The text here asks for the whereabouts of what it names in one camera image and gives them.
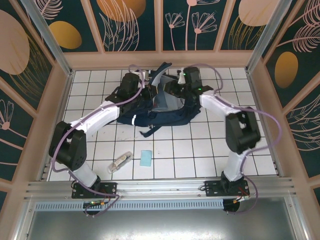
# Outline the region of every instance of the fern pattern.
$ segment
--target fern pattern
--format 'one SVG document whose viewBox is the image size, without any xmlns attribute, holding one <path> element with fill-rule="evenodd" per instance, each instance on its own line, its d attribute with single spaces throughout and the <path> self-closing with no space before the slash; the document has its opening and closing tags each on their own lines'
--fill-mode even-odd
<svg viewBox="0 0 320 240">
<path fill-rule="evenodd" d="M 123 10 L 115 0 L 110 2 L 111 6 L 105 0 L 101 1 L 110 17 L 99 13 L 104 25 L 103 45 L 106 51 L 135 51 L 139 44 L 139 25 L 135 13 L 123 1 Z"/>
<path fill-rule="evenodd" d="M 320 95 L 309 104 L 291 110 L 287 121 L 300 151 L 320 149 Z"/>
<path fill-rule="evenodd" d="M 304 9 L 303 21 L 310 27 L 320 24 L 320 0 L 309 0 Z"/>
<path fill-rule="evenodd" d="M 301 18 L 305 26 L 295 33 L 292 40 L 282 42 L 277 47 L 292 43 L 296 52 L 311 53 L 320 44 L 320 0 L 308 0 L 303 14 L 294 20 L 289 27 Z"/>
<path fill-rule="evenodd" d="M 318 44 L 320 44 L 320 25 L 301 27 L 292 40 L 293 49 L 300 53 L 311 53 Z"/>
<path fill-rule="evenodd" d="M 53 20 L 63 8 L 61 0 L 34 0 L 42 17 Z"/>
</svg>

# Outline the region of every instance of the flower drawing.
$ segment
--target flower drawing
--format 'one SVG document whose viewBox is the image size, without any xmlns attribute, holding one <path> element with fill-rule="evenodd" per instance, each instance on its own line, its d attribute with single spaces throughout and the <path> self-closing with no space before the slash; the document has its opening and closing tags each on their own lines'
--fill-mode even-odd
<svg viewBox="0 0 320 240">
<path fill-rule="evenodd" d="M 10 123 L 11 123 L 11 120 L 12 120 L 12 116 L 13 116 L 13 113 L 14 113 L 14 108 L 15 108 L 15 105 L 11 102 L 11 101 L 8 101 L 7 104 L 5 103 L 5 101 L 3 99 L 0 100 L 0 131 L 3 130 L 3 131 L 11 131 L 12 133 L 26 139 L 27 137 L 12 130 L 10 128 Z M 0 138 L 0 142 L 4 143 L 4 144 L 7 144 L 13 148 L 16 148 L 16 149 L 19 149 L 19 150 L 23 150 L 23 147 L 20 147 L 18 145 L 15 145 L 11 142 L 8 142 L 4 139 L 1 139 Z M 8 162 L 0 162 L 0 164 L 3 164 L 3 165 L 17 165 L 17 163 L 8 163 Z"/>
<path fill-rule="evenodd" d="M 186 15 L 185 50 L 188 50 L 188 25 L 189 25 L 190 8 L 197 5 L 216 4 L 218 2 L 220 2 L 220 0 L 186 0 L 186 3 L 188 4 L 188 12 Z"/>
<path fill-rule="evenodd" d="M 217 25 L 214 24 L 216 19 L 214 13 L 203 13 L 199 18 L 199 12 L 192 14 L 192 24 L 195 32 L 194 50 L 197 50 L 197 36 L 202 33 L 209 33 L 217 30 Z"/>
<path fill-rule="evenodd" d="M 165 15 L 166 22 L 168 23 L 168 26 L 170 28 L 170 33 L 171 33 L 171 41 L 172 41 L 172 46 L 173 50 L 175 51 L 175 43 L 174 43 L 174 38 L 172 34 L 172 29 L 174 28 L 179 28 L 185 25 L 185 21 L 183 21 L 183 17 L 181 16 L 180 13 L 173 13 L 172 16 L 170 13 L 167 13 Z"/>
</svg>

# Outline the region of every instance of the grout line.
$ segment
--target grout line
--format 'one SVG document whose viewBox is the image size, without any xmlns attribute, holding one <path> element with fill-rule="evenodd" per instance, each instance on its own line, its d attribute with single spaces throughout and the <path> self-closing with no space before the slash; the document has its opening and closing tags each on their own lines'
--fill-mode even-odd
<svg viewBox="0 0 320 240">
<path fill-rule="evenodd" d="M 195 161 L 195 150 L 194 150 L 194 142 L 192 138 L 192 129 L 191 129 L 191 122 L 189 122 L 190 126 L 190 136 L 191 136 L 191 146 L 192 146 L 192 158 L 193 158 L 193 165 L 194 165 L 194 176 L 197 177 L 197 171 L 196 171 L 196 161 Z"/>
<path fill-rule="evenodd" d="M 174 173 L 174 178 L 176 178 L 176 163 L 175 163 L 175 148 L 174 148 L 174 129 L 171 126 L 171 134 L 172 134 L 172 155 L 173 155 L 173 173 Z"/>
<path fill-rule="evenodd" d="M 256 160 L 255 160 L 255 156 L 252 154 L 252 158 L 253 158 L 253 163 L 255 166 L 255 170 L 256 170 L 256 175 L 259 176 L 259 172 L 258 172 L 258 168 L 257 168 L 257 164 L 256 164 Z"/>
<path fill-rule="evenodd" d="M 217 174 L 217 167 L 216 167 L 216 160 L 215 160 L 214 146 L 213 146 L 213 143 L 212 143 L 211 132 L 210 132 L 210 125 L 209 125 L 209 122 L 207 122 L 207 123 L 208 123 L 209 136 L 210 136 L 210 142 L 211 142 L 211 150 L 212 150 L 212 158 L 213 158 L 213 164 L 214 164 L 214 169 L 215 169 L 215 176 L 218 176 L 218 174 Z"/>
</svg>

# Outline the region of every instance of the purple cable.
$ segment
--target purple cable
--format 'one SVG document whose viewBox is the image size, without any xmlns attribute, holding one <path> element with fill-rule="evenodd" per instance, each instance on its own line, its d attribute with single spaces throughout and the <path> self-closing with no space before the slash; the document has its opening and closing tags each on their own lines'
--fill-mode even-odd
<svg viewBox="0 0 320 240">
<path fill-rule="evenodd" d="M 268 144 L 268 145 L 266 145 L 266 146 L 262 146 L 262 147 L 250 149 L 250 150 L 244 155 L 244 157 L 243 157 L 243 159 L 242 159 L 242 162 L 241 162 L 241 165 L 240 165 L 240 173 L 241 173 L 241 175 L 242 175 L 244 178 L 246 178 L 246 179 L 253 185 L 254 190 L 255 190 L 255 201 L 254 201 L 253 205 L 252 205 L 248 210 L 241 211 L 241 212 L 233 212 L 233 214 L 244 214 L 244 213 L 247 213 L 247 212 L 251 211 L 251 210 L 256 206 L 257 201 L 258 201 L 258 196 L 259 196 L 259 194 L 258 194 L 258 188 L 257 188 L 256 184 L 254 183 L 254 181 L 252 181 L 252 180 L 251 180 L 248 176 L 246 176 L 246 175 L 244 174 L 244 172 L 243 172 L 243 168 L 244 168 L 245 161 L 246 161 L 248 155 L 250 155 L 251 153 L 253 153 L 253 152 L 255 152 L 255 151 L 260 151 L 260 150 L 272 148 L 272 147 L 274 147 L 275 145 L 277 145 L 277 144 L 279 143 L 281 137 L 282 137 L 282 132 L 283 132 L 282 127 L 281 127 L 280 123 L 278 122 L 278 120 L 277 120 L 274 116 L 272 116 L 271 114 L 269 114 L 269 113 L 267 113 L 267 112 L 260 111 L 260 110 L 256 110 L 256 109 L 252 109 L 252 108 L 245 108 L 245 107 L 235 106 L 235 105 L 232 105 L 232 104 L 230 104 L 230 103 L 228 103 L 228 102 L 225 102 L 223 99 L 220 98 L 220 96 L 218 96 L 218 95 L 216 94 L 217 91 L 221 90 L 221 89 L 223 88 L 223 86 L 224 86 L 224 82 L 223 82 L 223 79 L 222 79 L 220 73 L 219 73 L 214 67 L 212 67 L 212 66 L 210 66 L 210 65 L 208 65 L 208 64 L 206 64 L 206 63 L 197 63 L 197 64 L 193 64 L 193 65 L 191 65 L 191 66 L 189 66 L 189 67 L 196 67 L 196 66 L 208 67 L 208 68 L 212 69 L 212 70 L 219 76 L 219 79 L 220 79 L 220 82 L 221 82 L 221 87 L 218 87 L 218 89 L 214 89 L 214 90 L 213 90 L 213 94 L 216 96 L 216 99 L 217 99 L 220 103 L 222 103 L 222 104 L 224 104 L 224 105 L 227 105 L 228 107 L 233 108 L 233 109 L 236 109 L 236 110 L 240 110 L 240 111 L 244 111 L 244 112 L 253 112 L 253 113 L 258 113 L 258 114 L 265 115 L 265 116 L 271 118 L 273 121 L 275 121 L 275 123 L 276 123 L 276 125 L 277 125 L 277 127 L 278 127 L 278 129 L 279 129 L 278 136 L 277 136 L 277 138 L 276 138 L 275 141 L 273 141 L 270 145 Z"/>
<path fill-rule="evenodd" d="M 141 70 L 141 68 L 137 65 L 130 65 L 128 70 L 129 72 L 131 73 L 130 71 L 130 68 L 131 67 L 135 67 L 139 70 L 140 74 L 141 74 L 141 86 L 138 90 L 138 92 L 133 96 L 131 97 L 130 99 L 126 100 L 126 101 L 123 101 L 123 102 L 118 102 L 118 103 L 113 103 L 113 104 L 110 104 L 110 105 L 107 105 L 107 106 L 103 106 L 95 111 L 93 111 L 92 113 L 90 113 L 88 116 L 86 116 L 85 118 L 83 118 L 81 121 L 79 121 L 76 125 L 74 125 L 72 128 L 70 128 L 70 130 L 68 130 L 65 135 L 63 135 L 63 137 L 61 138 L 60 142 L 58 143 L 58 145 L 56 146 L 56 150 L 54 151 L 54 154 L 53 154 L 53 157 L 52 157 L 52 160 L 51 160 L 51 166 L 52 166 L 52 170 L 56 173 L 60 173 L 60 172 L 63 172 L 63 171 L 67 171 L 71 177 L 73 177 L 77 183 L 79 183 L 81 186 L 83 186 L 85 189 L 87 189 L 88 191 L 94 193 L 94 194 L 97 194 L 97 195 L 100 195 L 100 196 L 106 196 L 106 197 L 116 197 L 116 199 L 108 206 L 106 207 L 106 209 L 104 209 L 103 211 L 100 211 L 99 213 L 97 213 L 95 216 L 99 216 L 101 214 L 103 214 L 104 212 L 106 212 L 108 209 L 110 209 L 113 204 L 116 203 L 116 201 L 119 200 L 120 196 L 118 194 L 108 194 L 108 193 L 103 193 L 103 192 L 98 192 L 98 191 L 94 191 L 92 190 L 91 188 L 87 187 L 86 185 L 84 185 L 70 170 L 69 168 L 63 168 L 63 169 L 56 169 L 55 167 L 55 163 L 56 163 L 56 158 L 57 158 L 57 155 L 58 155 L 58 152 L 63 144 L 63 142 L 65 141 L 65 139 L 68 137 L 68 135 L 73 131 L 75 130 L 78 126 L 80 126 L 83 122 L 85 122 L 87 119 L 89 119 L 90 117 L 92 117 L 93 115 L 95 115 L 96 113 L 100 112 L 100 111 L 103 111 L 105 110 L 106 108 L 110 108 L 110 107 L 114 107 L 114 106 L 119 106 L 119 105 L 123 105 L 123 104 L 127 104 L 129 102 L 131 102 L 132 100 L 134 100 L 137 96 L 139 96 L 139 94 L 141 93 L 142 89 L 144 88 L 144 83 L 145 83 L 145 77 L 144 77 L 144 74 L 143 74 L 143 71 Z"/>
</svg>

